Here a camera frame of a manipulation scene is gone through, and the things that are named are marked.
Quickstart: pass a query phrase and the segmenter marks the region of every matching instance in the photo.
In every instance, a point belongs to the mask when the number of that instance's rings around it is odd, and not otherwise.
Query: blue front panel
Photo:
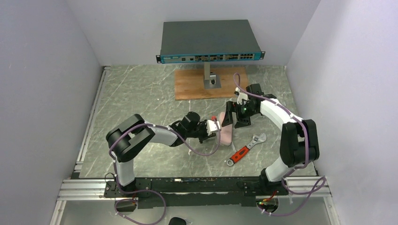
[[[183,63],[183,62],[221,62],[221,61],[252,61],[262,59],[264,52],[240,52],[201,55],[161,55],[161,63]]]

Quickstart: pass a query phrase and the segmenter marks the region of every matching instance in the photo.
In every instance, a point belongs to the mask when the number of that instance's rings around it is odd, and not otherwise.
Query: black computer mouse
[[[187,222],[185,221],[185,219],[181,219],[179,217],[173,217],[171,218],[168,225],[187,225]]]

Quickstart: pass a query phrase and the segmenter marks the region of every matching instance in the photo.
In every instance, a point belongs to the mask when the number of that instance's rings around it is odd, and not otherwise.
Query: wall
[[[156,64],[165,21],[248,19],[264,60],[286,65],[320,0],[68,0],[102,65]]]
[[[49,224],[101,67],[64,0],[0,3],[0,224]]]
[[[344,225],[398,219],[398,2],[322,0],[288,65]]]

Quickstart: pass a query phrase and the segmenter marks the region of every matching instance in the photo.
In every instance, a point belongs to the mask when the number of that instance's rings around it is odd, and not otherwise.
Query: red object
[[[241,148],[239,151],[237,151],[231,158],[230,160],[232,160],[235,163],[237,163],[241,158],[243,158],[243,156],[245,156],[250,149],[248,149],[246,146],[244,146],[243,148]]]

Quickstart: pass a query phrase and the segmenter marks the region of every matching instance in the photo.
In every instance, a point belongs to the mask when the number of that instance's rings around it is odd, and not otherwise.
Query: pink object
[[[225,112],[221,112],[220,114],[218,114],[217,119],[220,122],[220,124],[224,120],[224,116],[225,116]],[[225,146],[231,145],[231,143],[232,143],[232,124],[222,127],[220,134],[221,134],[220,144],[225,145]]]

